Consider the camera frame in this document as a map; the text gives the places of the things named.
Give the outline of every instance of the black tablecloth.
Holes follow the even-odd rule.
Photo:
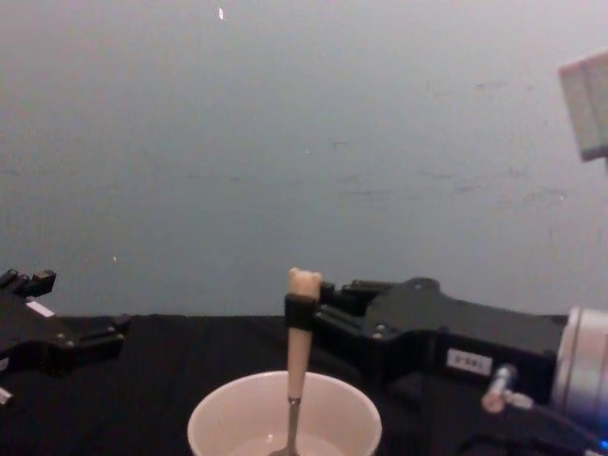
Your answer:
[[[68,323],[83,329],[96,320],[75,318]],[[281,318],[135,317],[116,359],[60,378],[18,372],[2,379],[15,401],[0,410],[0,455],[187,456],[186,427],[196,404],[241,376],[284,370],[286,357]],[[390,388],[373,387],[318,349],[313,349],[311,371],[349,382],[375,403],[384,429],[379,456],[420,454],[419,378]],[[463,389],[441,390],[446,397],[435,402],[446,427],[470,426],[463,417],[474,406],[441,413]],[[474,420],[487,421],[483,416],[469,421]],[[519,418],[512,423],[517,429],[527,426]],[[504,453],[482,448],[467,453],[472,454]]]

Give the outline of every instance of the cup rim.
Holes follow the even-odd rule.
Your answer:
[[[195,454],[195,456],[204,456],[199,452],[197,448],[195,448],[195,436],[194,436],[194,422],[196,417],[200,414],[200,411],[211,401],[213,401],[216,397],[223,394],[227,390],[231,390],[233,388],[238,387],[240,384],[245,383],[249,380],[254,380],[256,378],[262,377],[275,377],[279,375],[287,375],[286,370],[273,370],[268,372],[254,373],[252,375],[247,375],[245,377],[240,377],[232,382],[228,382],[222,385],[219,388],[214,389],[209,394],[207,394],[195,407],[190,415],[190,419],[188,420],[188,443],[190,445],[190,449]],[[342,380],[339,380],[335,377],[331,377],[329,375],[324,375],[322,373],[316,372],[306,372],[307,377],[317,378],[322,381],[328,381],[337,385],[340,388],[350,391],[354,396],[356,396],[359,400],[361,400],[365,405],[368,411],[371,414],[372,421],[377,424],[377,427],[374,431],[373,439],[370,443],[370,447],[363,453],[366,455],[374,454],[374,451],[378,449],[380,445],[380,439],[382,438],[382,420],[380,418],[380,413],[376,408],[376,405],[371,401],[371,399],[360,389],[355,388],[353,385],[350,385]]]

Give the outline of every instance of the metal motor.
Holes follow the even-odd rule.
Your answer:
[[[558,353],[552,408],[608,436],[608,312],[570,312]]]

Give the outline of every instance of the white wall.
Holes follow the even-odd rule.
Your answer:
[[[608,309],[557,77],[606,47],[605,0],[3,2],[0,264],[67,314],[279,313],[292,265]]]

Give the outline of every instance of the spoon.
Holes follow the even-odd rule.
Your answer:
[[[320,273],[293,268],[289,272],[289,292],[285,296],[285,323],[288,328],[287,399],[289,402],[289,426],[287,445],[269,456],[299,456],[295,448],[297,422],[304,390],[304,379],[313,343],[314,311],[318,304],[321,282]]]

